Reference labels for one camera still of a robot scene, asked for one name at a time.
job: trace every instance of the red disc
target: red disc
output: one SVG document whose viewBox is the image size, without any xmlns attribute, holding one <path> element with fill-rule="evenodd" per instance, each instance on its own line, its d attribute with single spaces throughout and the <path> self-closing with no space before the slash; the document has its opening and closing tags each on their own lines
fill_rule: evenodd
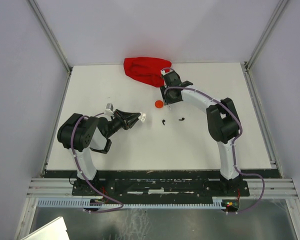
<svg viewBox="0 0 300 240">
<path fill-rule="evenodd" d="M 161 100 L 158 100 L 158 101 L 155 101 L 154 105 L 156 108 L 161 109 L 164 107 L 164 102 Z"/>
</svg>

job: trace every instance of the red cloth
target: red cloth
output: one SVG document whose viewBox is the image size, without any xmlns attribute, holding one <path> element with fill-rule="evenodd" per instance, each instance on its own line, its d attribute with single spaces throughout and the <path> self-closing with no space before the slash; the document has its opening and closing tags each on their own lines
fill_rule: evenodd
<svg viewBox="0 0 300 240">
<path fill-rule="evenodd" d="M 155 57 L 130 57 L 124 59 L 123 67 L 128 77 L 159 88 L 165 84 L 160 70 L 171 67 L 171 62 Z"/>
</svg>

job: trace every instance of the black wire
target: black wire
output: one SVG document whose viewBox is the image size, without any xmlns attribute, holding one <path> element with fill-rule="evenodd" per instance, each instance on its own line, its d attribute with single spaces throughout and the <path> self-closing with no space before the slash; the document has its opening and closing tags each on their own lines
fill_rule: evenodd
<svg viewBox="0 0 300 240">
<path fill-rule="evenodd" d="M 72 175 L 74 174 L 74 173 L 76 173 L 77 171 L 73 171 L 71 174 L 70 174 L 70 176 L 69 176 L 69 183 L 73 186 L 74 184 L 73 183 L 71 183 L 71 181 L 70 181 L 70 178 L 72 177 Z"/>
</svg>

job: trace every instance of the gray floor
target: gray floor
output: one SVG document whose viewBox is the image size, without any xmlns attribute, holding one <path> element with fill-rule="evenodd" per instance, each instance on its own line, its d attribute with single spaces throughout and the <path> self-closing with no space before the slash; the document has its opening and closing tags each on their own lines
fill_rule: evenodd
<svg viewBox="0 0 300 240">
<path fill-rule="evenodd" d="M 241 208 L 253 203 L 241 200 Z M 62 216 L 70 240 L 297 240 L 285 200 L 263 200 L 252 211 L 226 215 L 204 209 L 127 209 L 88 214 L 38 207 L 32 231 Z"/>
</svg>

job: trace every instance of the gray wall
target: gray wall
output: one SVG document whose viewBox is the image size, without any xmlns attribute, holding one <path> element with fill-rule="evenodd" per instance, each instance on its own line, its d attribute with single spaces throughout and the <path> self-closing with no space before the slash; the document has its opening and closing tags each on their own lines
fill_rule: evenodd
<svg viewBox="0 0 300 240">
<path fill-rule="evenodd" d="M 69 63 L 249 60 L 279 0 L 37 0 Z"/>
<path fill-rule="evenodd" d="M 300 0 L 290 2 L 252 76 L 283 171 L 300 197 Z"/>
<path fill-rule="evenodd" d="M 25 0 L 0 1 L 0 239 L 13 239 L 67 73 Z"/>
</svg>

